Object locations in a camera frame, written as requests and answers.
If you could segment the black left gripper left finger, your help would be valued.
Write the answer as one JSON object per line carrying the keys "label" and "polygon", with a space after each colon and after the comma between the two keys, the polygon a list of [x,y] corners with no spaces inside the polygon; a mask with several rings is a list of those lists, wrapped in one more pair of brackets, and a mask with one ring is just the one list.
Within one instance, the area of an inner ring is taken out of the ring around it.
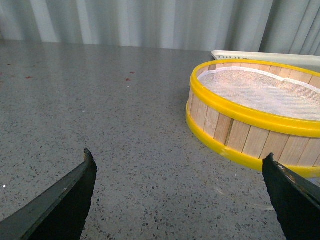
{"label": "black left gripper left finger", "polygon": [[0,223],[2,240],[79,240],[91,208],[97,165],[84,161],[26,206]]}

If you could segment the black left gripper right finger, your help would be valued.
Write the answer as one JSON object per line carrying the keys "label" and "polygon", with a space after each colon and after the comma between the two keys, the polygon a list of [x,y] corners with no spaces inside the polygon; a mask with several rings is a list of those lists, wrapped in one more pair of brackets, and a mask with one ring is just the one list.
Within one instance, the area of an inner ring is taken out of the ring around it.
{"label": "black left gripper right finger", "polygon": [[320,188],[275,161],[262,160],[262,175],[277,220],[288,240],[320,238]]}

